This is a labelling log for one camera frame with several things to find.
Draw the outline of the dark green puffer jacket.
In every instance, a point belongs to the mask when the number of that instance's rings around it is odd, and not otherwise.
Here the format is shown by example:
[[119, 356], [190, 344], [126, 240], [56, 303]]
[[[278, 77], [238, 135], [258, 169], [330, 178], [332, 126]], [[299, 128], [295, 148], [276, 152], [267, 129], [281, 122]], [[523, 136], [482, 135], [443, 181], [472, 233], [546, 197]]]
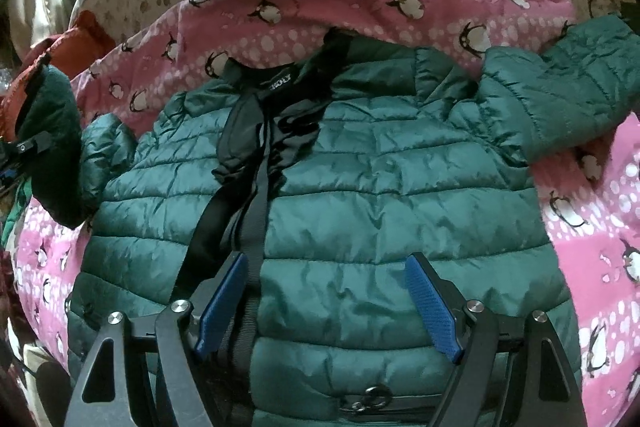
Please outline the dark green puffer jacket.
[[[535, 167], [639, 101], [618, 16], [544, 52], [492, 46], [471, 77], [438, 49], [332, 29], [301, 61], [227, 58], [142, 135], [80, 119], [37, 67], [12, 147], [58, 225], [90, 231], [66, 294], [81, 426], [581, 426], [608, 373], [608, 320], [578, 329], [565, 239], [596, 231]], [[219, 349], [186, 340], [190, 298], [239, 251], [248, 279]], [[458, 364], [405, 279], [424, 254], [465, 300]]]

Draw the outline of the red orange puffer garment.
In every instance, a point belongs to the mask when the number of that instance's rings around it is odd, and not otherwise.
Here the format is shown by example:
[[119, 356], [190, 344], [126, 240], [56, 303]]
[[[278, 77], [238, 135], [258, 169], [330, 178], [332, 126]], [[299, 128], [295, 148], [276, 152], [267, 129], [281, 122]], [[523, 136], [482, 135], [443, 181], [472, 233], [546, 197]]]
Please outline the red orange puffer garment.
[[83, 10], [64, 34], [53, 35], [37, 43], [26, 55], [25, 62], [1, 95], [1, 136], [13, 141], [16, 122], [26, 101], [26, 87], [38, 66], [46, 58], [69, 80], [87, 69], [116, 46], [114, 39], [100, 25], [93, 12]]

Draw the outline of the pink penguin print blanket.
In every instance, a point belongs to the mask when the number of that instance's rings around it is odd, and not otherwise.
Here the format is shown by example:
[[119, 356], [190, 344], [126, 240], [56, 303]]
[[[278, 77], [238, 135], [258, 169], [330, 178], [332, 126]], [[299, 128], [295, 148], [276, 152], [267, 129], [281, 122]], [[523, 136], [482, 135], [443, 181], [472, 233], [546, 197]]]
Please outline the pink penguin print blanket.
[[[606, 13], [590, 18], [618, 16]], [[574, 19], [570, 0], [184, 0], [70, 80], [80, 119], [113, 114], [135, 135], [148, 132], [177, 93], [201, 87], [207, 66], [233, 58], [270, 68], [310, 57], [332, 29], [408, 48], [438, 49], [471, 77], [492, 46], [544, 52]], [[540, 162], [540, 195], [568, 190], [596, 231], [568, 236], [561, 269], [576, 295], [578, 329], [608, 320], [608, 373], [582, 385], [591, 426], [620, 425], [639, 394], [639, 101], [613, 131]], [[90, 231], [58, 225], [32, 194], [6, 236], [17, 295], [43, 347], [63, 367], [58, 337]]]

